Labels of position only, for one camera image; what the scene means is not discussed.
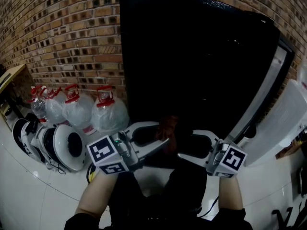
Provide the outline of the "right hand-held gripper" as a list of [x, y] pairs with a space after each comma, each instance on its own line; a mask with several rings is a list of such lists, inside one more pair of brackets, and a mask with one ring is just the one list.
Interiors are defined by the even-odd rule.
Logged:
[[199, 148], [212, 150], [210, 157], [198, 158], [182, 153], [178, 153], [177, 156], [196, 165], [206, 165], [209, 176], [232, 178], [238, 173], [247, 157], [239, 146], [219, 140], [209, 130], [193, 130], [192, 138]]

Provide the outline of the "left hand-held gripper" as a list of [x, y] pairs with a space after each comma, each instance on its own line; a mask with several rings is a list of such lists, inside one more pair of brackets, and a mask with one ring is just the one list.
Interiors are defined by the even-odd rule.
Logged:
[[133, 139], [134, 132], [140, 128], [158, 125], [159, 123], [155, 121], [137, 122], [125, 131], [105, 135], [89, 142], [86, 148], [94, 166], [105, 174], [134, 172], [141, 167], [140, 160], [155, 154], [169, 143], [167, 138], [144, 144], [141, 139]]

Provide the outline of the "dark red cleaning cloth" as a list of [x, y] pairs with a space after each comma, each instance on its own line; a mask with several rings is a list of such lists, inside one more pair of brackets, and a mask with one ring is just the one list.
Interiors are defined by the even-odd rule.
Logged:
[[169, 139], [169, 142], [164, 148], [165, 154], [173, 154], [177, 148], [176, 136], [175, 136], [175, 128], [179, 121], [177, 116], [166, 116], [163, 117], [159, 123], [158, 130], [156, 132], [156, 138], [158, 140], [165, 141]]

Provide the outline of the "black refrigerator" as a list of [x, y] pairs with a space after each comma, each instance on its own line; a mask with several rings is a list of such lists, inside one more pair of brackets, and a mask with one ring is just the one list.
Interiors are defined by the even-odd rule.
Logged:
[[280, 38], [271, 19], [214, 0], [119, 0], [132, 122], [177, 116], [173, 154], [145, 160], [175, 168], [179, 152], [203, 157], [193, 130], [225, 141], [258, 92]]

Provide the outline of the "person's right forearm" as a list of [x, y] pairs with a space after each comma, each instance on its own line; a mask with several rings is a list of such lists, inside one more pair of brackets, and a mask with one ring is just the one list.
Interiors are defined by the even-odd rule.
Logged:
[[219, 179], [219, 209], [242, 210], [243, 200], [237, 177]]

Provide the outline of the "person's left forearm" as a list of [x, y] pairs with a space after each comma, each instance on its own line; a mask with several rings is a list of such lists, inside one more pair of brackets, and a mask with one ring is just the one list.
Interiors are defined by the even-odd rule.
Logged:
[[83, 192], [75, 214], [84, 213], [99, 220], [108, 205], [117, 179], [117, 174], [106, 175], [99, 172]]

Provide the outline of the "person's black clothing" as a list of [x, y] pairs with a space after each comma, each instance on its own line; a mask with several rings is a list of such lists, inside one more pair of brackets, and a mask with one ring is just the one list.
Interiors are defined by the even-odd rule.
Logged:
[[174, 169], [162, 193], [145, 196], [131, 172], [119, 173], [99, 220], [79, 213], [64, 230], [253, 230], [246, 211], [219, 209], [212, 220], [198, 217], [207, 172], [193, 164]]

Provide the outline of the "white water dispenser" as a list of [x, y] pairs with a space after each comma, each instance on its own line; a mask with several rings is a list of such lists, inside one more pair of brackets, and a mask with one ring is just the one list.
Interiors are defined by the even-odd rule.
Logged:
[[307, 92], [297, 81], [289, 80], [283, 93], [256, 127], [256, 135], [243, 146], [247, 153], [244, 165], [258, 166], [290, 146], [307, 127]]

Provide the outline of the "white round device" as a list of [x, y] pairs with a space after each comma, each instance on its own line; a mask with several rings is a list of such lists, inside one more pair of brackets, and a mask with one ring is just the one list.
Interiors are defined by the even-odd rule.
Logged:
[[54, 128], [41, 127], [35, 138], [42, 154], [53, 165], [69, 172], [83, 169], [87, 159], [85, 142], [71, 126], [62, 124]]
[[23, 118], [17, 119], [12, 128], [12, 135], [17, 146], [26, 155], [33, 160], [44, 164], [45, 157], [39, 149], [39, 144], [35, 138], [37, 126], [37, 121], [27, 121]]

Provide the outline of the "reddish brown box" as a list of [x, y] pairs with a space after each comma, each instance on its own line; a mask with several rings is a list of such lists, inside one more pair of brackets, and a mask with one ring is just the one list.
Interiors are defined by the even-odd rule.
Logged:
[[299, 140], [299, 141], [293, 140], [288, 147], [284, 148], [282, 151], [280, 151], [279, 153], [277, 153], [275, 155], [276, 159], [278, 160], [278, 159], [281, 159], [283, 157], [294, 154], [296, 151], [298, 151], [301, 148], [301, 146], [304, 143], [305, 142], [301, 141], [301, 140]]

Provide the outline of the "black metal cart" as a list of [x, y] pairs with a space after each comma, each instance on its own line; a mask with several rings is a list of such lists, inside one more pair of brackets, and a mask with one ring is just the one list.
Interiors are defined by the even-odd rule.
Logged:
[[307, 164], [297, 172], [298, 193], [304, 198], [307, 196]]

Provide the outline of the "clear water jug red cap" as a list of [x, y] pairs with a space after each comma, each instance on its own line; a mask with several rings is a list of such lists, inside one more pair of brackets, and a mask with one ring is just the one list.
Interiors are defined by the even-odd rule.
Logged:
[[37, 119], [45, 124], [47, 122], [46, 113], [46, 97], [44, 95], [45, 88], [43, 86], [36, 86], [31, 90], [31, 99], [28, 102]]

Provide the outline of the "inverted dispenser water bottle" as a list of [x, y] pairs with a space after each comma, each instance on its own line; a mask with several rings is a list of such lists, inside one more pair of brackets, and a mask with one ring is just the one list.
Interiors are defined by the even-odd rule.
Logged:
[[297, 72], [297, 82], [302, 90], [307, 92], [307, 55], [304, 56], [298, 72]]

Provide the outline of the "wooden table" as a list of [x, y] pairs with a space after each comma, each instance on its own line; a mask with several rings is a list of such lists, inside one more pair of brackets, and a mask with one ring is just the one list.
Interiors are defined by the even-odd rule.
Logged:
[[26, 68], [25, 64], [13, 67], [5, 71], [5, 73], [0, 77], [0, 94], [5, 90], [10, 82], [20, 74]]

